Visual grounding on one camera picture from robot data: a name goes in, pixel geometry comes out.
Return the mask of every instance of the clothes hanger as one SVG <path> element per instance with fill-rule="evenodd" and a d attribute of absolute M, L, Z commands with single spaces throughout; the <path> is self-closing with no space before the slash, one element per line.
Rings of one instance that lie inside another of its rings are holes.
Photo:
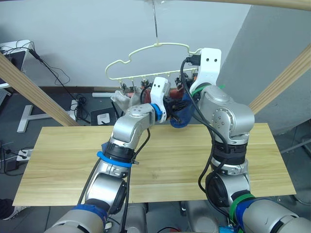
<path fill-rule="evenodd" d="M 155 19 L 155 35 L 156 35 L 156 43 L 153 45 L 149 45 L 143 48 L 140 48 L 138 50 L 135 50 L 133 52 L 131 52 L 130 54 L 128 54 L 128 60 L 127 61 L 123 61 L 123 60 L 116 60 L 112 63 L 110 63 L 109 65 L 107 65 L 107 67 L 105 68 L 105 75 L 108 79 L 110 80 L 119 80 L 120 83 L 123 79 L 130 79 L 131 81 L 134 81 L 134 78 L 142 78 L 143 80 L 145 80 L 147 77 L 150 76 L 159 76 L 159 75 L 167 75 L 167 77 L 169 77 L 172 73 L 179 73 L 180 70 L 170 70 L 170 71 L 165 71 L 165 72 L 158 72 L 158 73 L 151 73 L 151 74 L 142 74 L 142 75 L 135 75 L 135 76 L 126 76 L 126 77 L 117 77 L 117 78 L 111 78 L 108 75 L 108 70 L 115 65 L 116 63 L 123 63 L 123 64 L 128 64 L 132 61 L 132 55 L 134 55 L 135 53 L 138 53 L 140 51 L 143 50 L 147 50 L 150 48 L 156 48 L 156 47 L 160 47 L 163 45 L 173 45 L 173 46 L 182 46 L 187 48 L 187 53 L 188 54 L 197 54 L 199 51 L 201 51 L 202 49 L 197 49 L 196 51 L 192 52 L 190 51 L 190 46 L 186 45 L 186 44 L 181 44 L 181 43 L 171 43 L 171 42 L 165 42 L 165 43 L 161 43 L 159 42 L 158 39 L 158 34 L 157 34 L 157 25 L 156 25 L 156 9 L 155 9 L 155 3 L 154 0 L 152 0 L 152 4 L 153 4 L 153 12 L 154 12 L 154 19 Z M 194 73 L 195 71 L 197 71 L 197 68 L 189 68 L 189 69 L 184 69 L 184 71 L 191 71 L 191 73 Z"/>

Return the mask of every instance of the hanger hook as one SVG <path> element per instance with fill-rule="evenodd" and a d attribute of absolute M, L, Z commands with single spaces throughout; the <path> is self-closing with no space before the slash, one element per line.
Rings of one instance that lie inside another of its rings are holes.
<path fill-rule="evenodd" d="M 159 38 L 157 36 L 157 25 L 156 25 L 156 8 L 155 8 L 155 1 L 152 0 L 152 6 L 154 10 L 154 18 L 155 18 L 155 36 L 156 36 L 156 45 L 159 45 Z"/>

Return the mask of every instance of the blue ring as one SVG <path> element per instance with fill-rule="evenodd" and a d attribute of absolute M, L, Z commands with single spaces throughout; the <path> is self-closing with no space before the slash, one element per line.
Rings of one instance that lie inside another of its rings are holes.
<path fill-rule="evenodd" d="M 92 213 L 95 213 L 98 215 L 98 217 L 101 218 L 101 220 L 103 221 L 104 225 L 106 223 L 106 219 L 107 219 L 107 212 L 104 209 L 101 209 L 95 205 L 88 205 L 88 204 L 79 204 L 76 205 L 75 207 L 72 208 L 72 210 L 86 210 L 86 211 L 90 211 Z"/>
<path fill-rule="evenodd" d="M 254 202 L 256 202 L 258 200 L 262 200 L 262 199 L 251 199 L 251 200 L 242 201 L 238 204 L 238 206 L 236 208 L 236 211 L 235 211 L 236 219 L 237 219 L 239 226 L 242 228 L 243 231 L 244 231 L 243 214 L 244 214 L 245 210 L 251 204 L 253 204 Z"/>
<path fill-rule="evenodd" d="M 160 108 L 155 103 L 151 103 L 151 106 L 155 109 L 155 121 L 161 120 L 162 111 Z"/>
<path fill-rule="evenodd" d="M 104 156 L 103 152 L 101 152 L 101 151 L 97 152 L 97 157 L 100 157 L 105 162 L 113 164 L 113 165 L 122 166 L 122 167 L 132 167 L 132 164 L 122 163 L 122 162 L 119 162 L 119 161 L 108 159 L 106 156 Z"/>

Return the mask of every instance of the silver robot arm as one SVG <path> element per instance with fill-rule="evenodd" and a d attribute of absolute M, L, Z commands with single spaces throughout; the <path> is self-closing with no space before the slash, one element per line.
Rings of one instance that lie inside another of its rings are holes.
<path fill-rule="evenodd" d="M 231 222 L 243 230 L 242 232 L 310 232 L 311 222 L 307 219 L 300 218 L 271 200 L 258 199 L 251 195 L 245 155 L 249 132 L 254 126 L 254 114 L 248 106 L 236 103 L 216 86 L 219 70 L 215 71 L 215 63 L 219 62 L 220 68 L 219 50 L 203 49 L 200 56 L 200 65 L 204 67 L 200 67 L 194 87 L 191 86 L 190 90 L 193 92 L 206 85 L 199 96 L 198 107 L 206 120 L 224 137 L 229 147 L 226 152 L 224 142 L 214 135 L 211 159 L 214 172 L 208 174 L 206 179 L 208 198 L 217 208 L 225 208 Z"/>
<path fill-rule="evenodd" d="M 97 153 L 100 158 L 90 176 L 85 203 L 62 216 L 46 233 L 102 233 L 109 215 L 120 211 L 126 196 L 123 180 L 135 162 L 135 151 L 144 130 L 169 116 L 163 103 L 170 84 L 156 77 L 151 90 L 151 104 L 133 106 L 114 125 L 109 142 Z"/>

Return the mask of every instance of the wooden board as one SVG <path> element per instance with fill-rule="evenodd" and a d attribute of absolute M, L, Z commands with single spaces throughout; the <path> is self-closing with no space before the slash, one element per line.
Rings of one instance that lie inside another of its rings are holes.
<path fill-rule="evenodd" d="M 0 78 L 63 126 L 79 126 L 66 111 L 0 53 Z"/>
<path fill-rule="evenodd" d="M 109 140 L 111 126 L 43 127 L 19 185 L 14 205 L 75 205 Z M 142 143 L 146 132 L 140 139 Z M 130 202 L 202 200 L 197 180 L 210 153 L 202 125 L 151 128 L 151 138 L 132 168 Z M 265 123 L 255 124 L 247 147 L 252 193 L 257 197 L 294 194 L 295 189 Z"/>
<path fill-rule="evenodd" d="M 311 44 L 309 44 L 299 56 L 249 104 L 253 113 L 256 114 L 267 106 L 310 68 Z"/>
<path fill-rule="evenodd" d="M 298 10 L 311 11 L 311 0 L 199 0 L 199 1 L 215 1 L 230 2 L 250 5 L 275 6 Z"/>

